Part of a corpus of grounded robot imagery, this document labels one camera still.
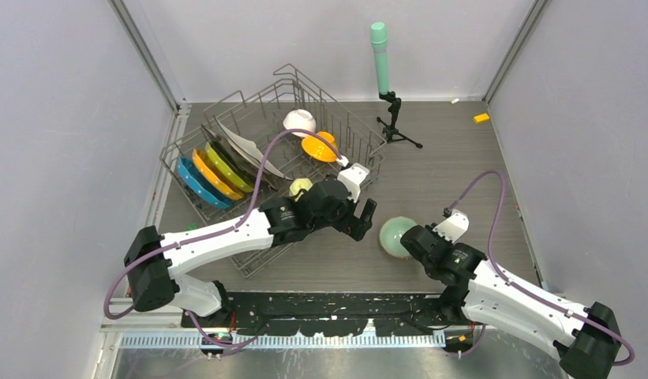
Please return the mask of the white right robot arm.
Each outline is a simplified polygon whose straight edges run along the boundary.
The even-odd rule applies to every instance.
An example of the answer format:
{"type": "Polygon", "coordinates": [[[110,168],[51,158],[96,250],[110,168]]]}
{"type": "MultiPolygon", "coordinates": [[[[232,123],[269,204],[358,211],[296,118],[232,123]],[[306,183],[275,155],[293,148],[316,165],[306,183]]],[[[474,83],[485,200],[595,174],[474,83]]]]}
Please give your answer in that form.
{"type": "Polygon", "coordinates": [[[599,330],[618,333],[614,312],[600,302],[584,306],[543,291],[472,246],[453,244],[423,226],[409,229],[401,245],[428,277],[445,284],[436,300],[442,318],[490,325],[543,350],[573,378],[607,378],[621,344],[599,330]]]}

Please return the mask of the pale green celadon bowl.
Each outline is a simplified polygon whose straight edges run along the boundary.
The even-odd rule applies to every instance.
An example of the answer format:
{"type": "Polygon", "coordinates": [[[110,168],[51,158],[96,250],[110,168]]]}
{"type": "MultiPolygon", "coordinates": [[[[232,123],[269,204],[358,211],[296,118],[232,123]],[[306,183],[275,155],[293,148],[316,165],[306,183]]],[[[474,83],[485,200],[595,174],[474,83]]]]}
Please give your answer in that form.
{"type": "Polygon", "coordinates": [[[403,247],[400,240],[409,229],[417,225],[416,221],[405,216],[390,218],[380,229],[380,246],[391,257],[410,259],[410,253],[403,247]]]}

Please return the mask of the green polka dot plate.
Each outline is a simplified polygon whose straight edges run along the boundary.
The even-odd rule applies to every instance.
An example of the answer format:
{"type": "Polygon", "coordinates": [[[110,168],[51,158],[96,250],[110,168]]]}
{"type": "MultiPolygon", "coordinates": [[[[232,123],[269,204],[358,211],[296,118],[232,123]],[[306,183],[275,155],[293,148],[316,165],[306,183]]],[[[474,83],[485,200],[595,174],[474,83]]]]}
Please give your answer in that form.
{"type": "Polygon", "coordinates": [[[234,189],[241,190],[244,193],[254,191],[253,186],[239,175],[239,172],[230,165],[230,161],[211,142],[206,143],[205,151],[216,170],[232,184],[234,189]]]}

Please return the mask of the orange bowl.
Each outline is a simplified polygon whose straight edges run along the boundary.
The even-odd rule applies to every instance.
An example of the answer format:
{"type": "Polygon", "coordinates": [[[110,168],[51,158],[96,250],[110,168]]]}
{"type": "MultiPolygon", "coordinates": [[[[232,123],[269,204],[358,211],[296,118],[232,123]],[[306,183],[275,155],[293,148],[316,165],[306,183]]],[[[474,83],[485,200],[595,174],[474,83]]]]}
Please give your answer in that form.
{"type": "MultiPolygon", "coordinates": [[[[317,133],[317,135],[324,138],[335,148],[335,150],[338,150],[335,137],[332,134],[325,131],[320,131],[317,133]]],[[[334,153],[334,151],[329,148],[322,140],[314,136],[307,136],[303,138],[301,147],[308,156],[311,156],[312,158],[321,162],[334,163],[337,160],[337,155],[334,153]]]]}

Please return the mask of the yellow green mug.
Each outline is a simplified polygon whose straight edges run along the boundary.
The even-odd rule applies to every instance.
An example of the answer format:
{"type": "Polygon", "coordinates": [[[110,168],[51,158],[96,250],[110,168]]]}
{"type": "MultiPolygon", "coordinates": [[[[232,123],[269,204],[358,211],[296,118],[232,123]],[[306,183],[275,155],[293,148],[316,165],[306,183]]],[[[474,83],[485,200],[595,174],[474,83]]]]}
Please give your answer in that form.
{"type": "Polygon", "coordinates": [[[313,183],[308,178],[296,178],[289,187],[289,196],[293,201],[308,192],[313,187],[313,183]]]}

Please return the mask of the square floral plate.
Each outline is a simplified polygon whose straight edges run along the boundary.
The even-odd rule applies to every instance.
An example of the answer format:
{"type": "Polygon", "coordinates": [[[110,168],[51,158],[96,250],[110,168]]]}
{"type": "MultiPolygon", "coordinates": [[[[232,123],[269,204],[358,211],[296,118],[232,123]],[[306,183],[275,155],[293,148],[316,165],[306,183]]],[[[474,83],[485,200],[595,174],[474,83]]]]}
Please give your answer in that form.
{"type": "MultiPolygon", "coordinates": [[[[250,178],[251,182],[255,181],[259,174],[260,166],[256,168],[255,163],[249,162],[249,158],[245,158],[240,153],[236,152],[231,143],[222,134],[221,129],[214,131],[210,126],[202,126],[201,129],[205,133],[208,141],[220,150],[220,153],[230,161],[230,165],[234,169],[237,169],[240,175],[250,178]]],[[[277,190],[281,178],[264,171],[264,168],[262,173],[261,181],[271,190],[277,190]]]]}

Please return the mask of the orange polka dot plate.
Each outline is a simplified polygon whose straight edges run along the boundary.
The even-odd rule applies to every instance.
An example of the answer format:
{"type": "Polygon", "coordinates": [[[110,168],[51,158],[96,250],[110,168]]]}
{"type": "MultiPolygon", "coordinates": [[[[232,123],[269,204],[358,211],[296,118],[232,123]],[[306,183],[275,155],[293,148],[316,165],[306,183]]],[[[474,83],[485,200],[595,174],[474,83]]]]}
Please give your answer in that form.
{"type": "Polygon", "coordinates": [[[241,190],[225,182],[222,174],[216,174],[211,160],[203,150],[195,148],[192,159],[196,169],[219,193],[233,201],[240,200],[245,196],[241,190]]]}

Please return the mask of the blue polka dot plate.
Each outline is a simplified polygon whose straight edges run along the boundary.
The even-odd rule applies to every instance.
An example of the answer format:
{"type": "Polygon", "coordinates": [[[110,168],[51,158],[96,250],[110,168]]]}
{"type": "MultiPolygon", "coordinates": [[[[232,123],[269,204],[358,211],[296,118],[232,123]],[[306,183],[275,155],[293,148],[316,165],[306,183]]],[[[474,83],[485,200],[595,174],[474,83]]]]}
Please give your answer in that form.
{"type": "Polygon", "coordinates": [[[228,209],[232,205],[231,199],[221,194],[198,171],[191,159],[184,156],[178,157],[177,171],[184,183],[203,201],[218,209],[228,209]]]}

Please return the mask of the white bowl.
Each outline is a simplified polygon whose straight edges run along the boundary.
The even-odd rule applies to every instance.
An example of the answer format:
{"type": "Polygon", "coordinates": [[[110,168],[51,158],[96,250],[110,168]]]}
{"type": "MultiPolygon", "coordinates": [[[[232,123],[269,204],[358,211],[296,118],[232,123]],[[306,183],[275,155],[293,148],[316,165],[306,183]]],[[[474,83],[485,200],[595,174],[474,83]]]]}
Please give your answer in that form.
{"type": "Polygon", "coordinates": [[[295,109],[290,111],[283,119],[283,128],[287,130],[303,129],[315,133],[317,131],[317,122],[309,111],[295,109]]]}

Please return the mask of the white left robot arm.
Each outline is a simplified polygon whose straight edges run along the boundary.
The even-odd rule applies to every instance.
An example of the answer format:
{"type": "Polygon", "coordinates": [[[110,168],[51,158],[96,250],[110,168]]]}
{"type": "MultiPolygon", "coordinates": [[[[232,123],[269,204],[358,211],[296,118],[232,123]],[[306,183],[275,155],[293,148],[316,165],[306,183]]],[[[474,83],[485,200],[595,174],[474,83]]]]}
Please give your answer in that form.
{"type": "Polygon", "coordinates": [[[326,178],[299,197],[274,197],[237,217],[195,231],[160,234],[156,227],[137,232],[124,257],[130,309],[149,312],[177,306],[213,327],[230,320],[231,307],[222,284],[189,275],[203,265],[255,250],[300,242],[318,230],[332,227],[354,241],[373,225],[377,203],[367,199],[362,213],[347,186],[326,178]]]}

